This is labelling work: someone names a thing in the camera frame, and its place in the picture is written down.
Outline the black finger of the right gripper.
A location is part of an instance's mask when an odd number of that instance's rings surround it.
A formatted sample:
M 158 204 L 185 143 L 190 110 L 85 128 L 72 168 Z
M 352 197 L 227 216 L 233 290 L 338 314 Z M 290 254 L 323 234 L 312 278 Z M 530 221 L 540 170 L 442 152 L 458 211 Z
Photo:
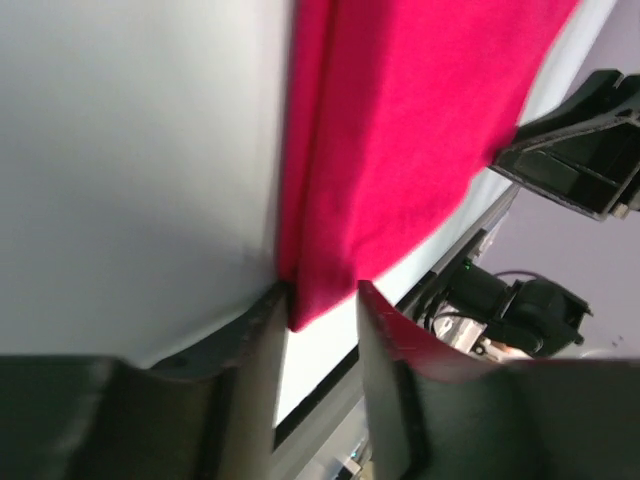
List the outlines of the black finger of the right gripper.
M 639 210 L 639 76 L 596 70 L 548 114 L 518 128 L 490 168 L 595 220 Z

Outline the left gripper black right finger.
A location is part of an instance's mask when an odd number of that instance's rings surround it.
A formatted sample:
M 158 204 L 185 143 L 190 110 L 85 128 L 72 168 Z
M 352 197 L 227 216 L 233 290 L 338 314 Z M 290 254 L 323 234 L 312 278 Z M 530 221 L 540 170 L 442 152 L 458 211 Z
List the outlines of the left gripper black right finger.
M 376 478 L 638 477 L 637 360 L 477 360 L 369 281 L 357 324 Z

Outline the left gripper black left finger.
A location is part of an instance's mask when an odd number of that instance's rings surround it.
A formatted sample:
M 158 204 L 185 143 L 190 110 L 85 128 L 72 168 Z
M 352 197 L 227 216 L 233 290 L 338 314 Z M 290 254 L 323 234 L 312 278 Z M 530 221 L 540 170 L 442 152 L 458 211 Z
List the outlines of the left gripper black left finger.
M 274 284 L 148 369 L 107 356 L 3 356 L 2 477 L 267 478 L 288 293 Z

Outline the crimson red t-shirt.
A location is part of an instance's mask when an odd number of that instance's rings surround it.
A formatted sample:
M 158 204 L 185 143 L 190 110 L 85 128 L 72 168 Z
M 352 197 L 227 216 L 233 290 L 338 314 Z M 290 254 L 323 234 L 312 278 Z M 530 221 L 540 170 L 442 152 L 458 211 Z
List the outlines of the crimson red t-shirt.
M 507 145 L 573 1 L 300 1 L 278 273 L 304 329 L 392 267 Z

